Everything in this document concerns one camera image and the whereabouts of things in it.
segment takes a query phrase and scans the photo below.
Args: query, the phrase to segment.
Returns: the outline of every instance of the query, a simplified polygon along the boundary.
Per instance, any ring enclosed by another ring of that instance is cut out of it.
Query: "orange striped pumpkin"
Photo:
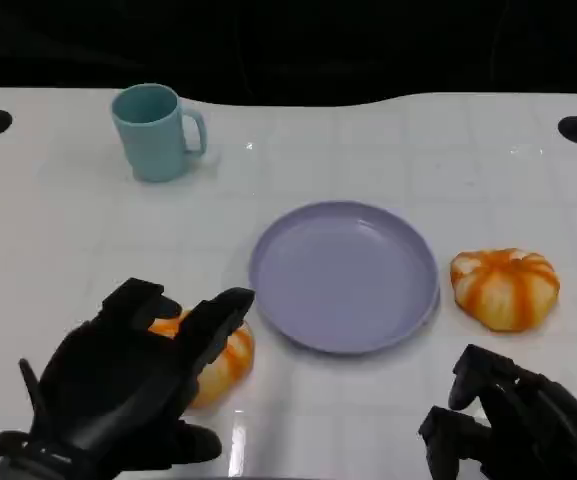
[[[462,252],[450,264],[455,301],[491,330],[539,326],[559,295],[552,265],[517,248]]]
[[[155,319],[150,331],[172,338],[177,334],[187,310],[178,318]],[[215,404],[237,383],[243,380],[252,368],[255,355],[255,340],[246,322],[226,342],[226,348],[217,359],[203,369],[199,375],[199,392],[192,401],[192,408],[204,408]]]

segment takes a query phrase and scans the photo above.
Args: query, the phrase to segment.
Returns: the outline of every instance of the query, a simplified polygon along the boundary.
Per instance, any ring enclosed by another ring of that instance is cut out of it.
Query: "toy pumpkin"
[[[539,326],[559,295],[552,265],[517,248],[462,252],[450,264],[455,301],[491,330]]]
[[[183,312],[178,318],[157,318],[150,331],[172,338],[179,325],[190,313]],[[226,342],[226,348],[217,359],[203,369],[199,375],[199,392],[190,404],[191,408],[204,408],[223,398],[237,383],[243,380],[252,368],[255,354],[255,340],[246,322],[238,328]]]

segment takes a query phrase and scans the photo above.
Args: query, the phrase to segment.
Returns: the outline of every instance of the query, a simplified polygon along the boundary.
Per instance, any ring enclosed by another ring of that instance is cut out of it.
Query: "plate rim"
[[[379,350],[383,350],[388,347],[394,347],[395,345],[404,342],[410,336],[412,336],[417,330],[419,330],[423,325],[428,323],[428,320],[432,317],[434,311],[439,307],[440,302],[440,279],[439,279],[439,266],[437,263],[437,259],[435,257],[434,252],[430,248],[430,245],[426,241],[426,239],[419,233],[419,231],[406,219],[403,217],[396,215],[395,213],[391,212],[382,207],[378,207],[375,205],[370,205],[368,203],[359,202],[355,200],[329,200],[329,201],[321,201],[321,202],[313,202],[308,203],[306,205],[302,205],[300,207],[294,208],[282,215],[278,218],[273,220],[262,232],[262,234],[257,238],[255,242],[255,246],[253,247],[252,253],[250,255],[250,259],[248,261],[248,282],[253,290],[256,291],[256,281],[254,279],[254,272],[255,272],[255,265],[259,264],[259,258],[261,256],[261,247],[262,245],[268,243],[265,241],[268,237],[272,235],[272,233],[286,220],[290,219],[293,216],[299,215],[303,211],[312,210],[314,208],[323,208],[326,206],[332,207],[339,207],[339,206],[350,206],[350,207],[360,207],[365,208],[368,210],[376,210],[381,214],[385,214],[388,217],[392,217],[395,221],[402,223],[406,228],[413,232],[413,234],[420,240],[423,249],[429,255],[431,260],[431,269],[432,269],[432,278],[433,278],[433,291],[431,296],[429,297],[428,305],[424,310],[423,314],[419,316],[418,320],[416,320],[408,330],[404,333],[396,336],[385,337],[383,341],[375,342],[369,346],[363,346],[360,349],[330,349],[327,347],[315,346],[312,344],[308,344],[303,342],[302,340],[295,338],[293,335],[286,332],[280,325],[278,325],[275,321],[272,320],[271,315],[268,314],[268,309],[264,306],[263,299],[260,295],[256,295],[256,308],[259,312],[260,316],[264,319],[266,323],[272,325],[274,329],[279,331],[282,335],[286,338],[290,339],[292,342],[295,342],[305,348],[316,350],[319,352],[329,353],[329,354],[337,354],[337,355],[361,355],[367,354],[372,352],[377,352]]]

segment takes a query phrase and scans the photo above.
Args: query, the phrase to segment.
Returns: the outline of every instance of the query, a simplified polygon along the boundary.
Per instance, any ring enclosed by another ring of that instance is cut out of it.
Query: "mug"
[[[186,146],[182,116],[197,123],[199,150]],[[155,83],[134,85],[112,102],[112,118],[135,178],[166,182],[186,171],[206,152],[206,125],[201,113],[182,108],[177,93]]]

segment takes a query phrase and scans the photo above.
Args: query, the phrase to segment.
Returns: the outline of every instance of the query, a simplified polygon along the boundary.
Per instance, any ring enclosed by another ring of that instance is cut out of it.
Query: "mug handle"
[[[192,118],[197,124],[197,130],[199,130],[199,150],[186,150],[186,153],[190,155],[191,159],[195,159],[206,153],[206,146],[208,145],[206,123],[204,122],[203,115],[197,110],[192,108],[184,108],[182,113],[183,115],[187,115]]]

